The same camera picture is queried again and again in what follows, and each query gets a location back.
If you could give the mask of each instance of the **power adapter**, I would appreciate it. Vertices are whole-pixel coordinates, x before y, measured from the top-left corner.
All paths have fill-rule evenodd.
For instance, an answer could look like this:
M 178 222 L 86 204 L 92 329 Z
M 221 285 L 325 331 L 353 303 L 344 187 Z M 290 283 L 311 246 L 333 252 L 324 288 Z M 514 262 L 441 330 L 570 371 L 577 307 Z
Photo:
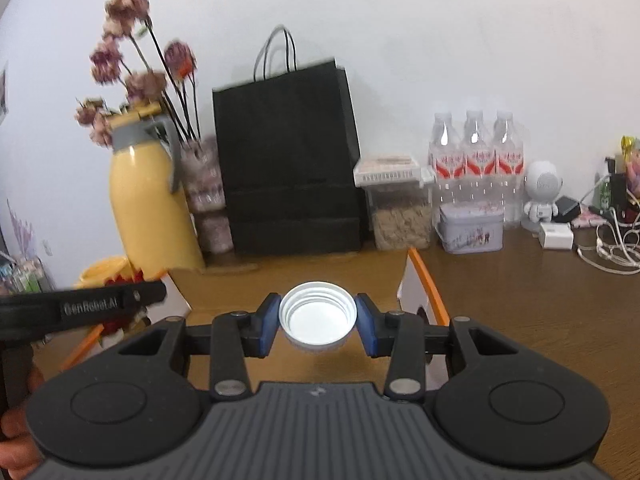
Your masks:
M 562 195 L 556 200 L 558 206 L 558 214 L 554 216 L 551 221 L 558 224 L 568 224 L 574 218 L 580 216 L 580 203 L 573 198 Z
M 568 249 L 574 247 L 574 232 L 569 224 L 542 222 L 538 240 L 543 249 Z

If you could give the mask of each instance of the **finger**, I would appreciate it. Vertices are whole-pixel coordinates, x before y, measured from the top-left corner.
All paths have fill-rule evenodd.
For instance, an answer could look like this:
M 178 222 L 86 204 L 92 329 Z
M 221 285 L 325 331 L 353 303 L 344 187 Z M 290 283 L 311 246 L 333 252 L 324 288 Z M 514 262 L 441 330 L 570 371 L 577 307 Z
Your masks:
M 13 480 L 22 480 L 23 478 L 27 478 L 39 465 L 40 464 L 33 464 L 23 467 L 22 469 L 9 469 L 7 472 Z
M 24 403 L 17 408 L 7 410 L 0 418 L 0 430 L 7 438 L 13 438 L 27 433 L 27 420 L 24 413 Z
M 0 467 L 22 469 L 40 462 L 40 453 L 30 435 L 0 442 Z
M 27 388 L 31 393 L 33 393 L 37 388 L 39 388 L 42 385 L 43 382 L 44 382 L 44 375 L 38 368 L 33 367 L 31 369 L 31 373 L 29 374 L 29 377 L 27 378 Z

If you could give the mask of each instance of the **yellow thermos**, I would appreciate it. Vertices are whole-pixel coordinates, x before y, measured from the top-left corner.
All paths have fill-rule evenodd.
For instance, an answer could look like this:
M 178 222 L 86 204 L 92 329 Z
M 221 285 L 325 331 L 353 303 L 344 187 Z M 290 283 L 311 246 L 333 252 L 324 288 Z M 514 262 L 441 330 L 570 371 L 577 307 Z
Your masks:
M 158 104 L 110 118 L 111 208 L 127 257 L 146 279 L 204 266 L 180 184 L 180 141 Z M 160 143 L 166 132 L 171 157 Z

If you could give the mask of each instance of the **dried flower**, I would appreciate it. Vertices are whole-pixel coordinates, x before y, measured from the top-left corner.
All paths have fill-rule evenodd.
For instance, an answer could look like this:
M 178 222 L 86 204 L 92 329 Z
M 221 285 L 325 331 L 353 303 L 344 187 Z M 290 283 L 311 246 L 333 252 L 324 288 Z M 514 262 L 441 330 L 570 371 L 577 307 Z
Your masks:
M 106 40 L 108 38 L 119 39 L 128 36 L 133 30 L 133 23 L 133 20 L 121 21 L 107 17 L 102 26 L 102 37 Z
M 89 59 L 94 64 L 91 68 L 91 74 L 97 83 L 113 83 L 120 77 L 122 54 L 118 50 L 118 44 L 114 38 L 109 37 L 101 41 Z
M 164 49 L 164 62 L 174 79 L 182 80 L 196 69 L 195 58 L 189 45 L 178 40 L 169 43 Z
M 98 43 L 94 52 L 89 56 L 94 64 L 118 63 L 122 59 L 122 54 L 118 49 L 118 44 L 114 38 L 106 38 Z
M 124 33 L 124 36 L 127 36 L 135 20 L 144 21 L 148 17 L 149 0 L 108 0 L 104 9 L 109 18 L 123 25 L 124 31 L 129 29 L 129 32 Z
M 149 0 L 108 0 L 104 9 L 110 18 L 120 22 L 144 21 L 149 14 Z
M 92 106 L 81 106 L 76 110 L 76 121 L 81 126 L 89 126 L 94 124 L 95 114 L 97 110 Z
M 95 115 L 94 127 L 89 134 L 89 138 L 98 146 L 111 146 L 111 127 L 100 111 Z
M 158 101 L 166 88 L 164 72 L 134 72 L 124 80 L 131 104 Z

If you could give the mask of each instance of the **white robot figurine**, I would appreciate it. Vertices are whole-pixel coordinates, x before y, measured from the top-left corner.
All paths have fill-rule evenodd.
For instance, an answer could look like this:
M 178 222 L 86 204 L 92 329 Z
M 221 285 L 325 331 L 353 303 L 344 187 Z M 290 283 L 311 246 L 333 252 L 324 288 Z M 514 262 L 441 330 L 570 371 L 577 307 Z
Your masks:
M 537 160 L 529 165 L 525 190 L 531 200 L 524 205 L 524 228 L 536 232 L 540 228 L 540 222 L 551 222 L 551 218 L 558 214 L 558 206 L 554 201 L 561 188 L 562 178 L 551 162 Z

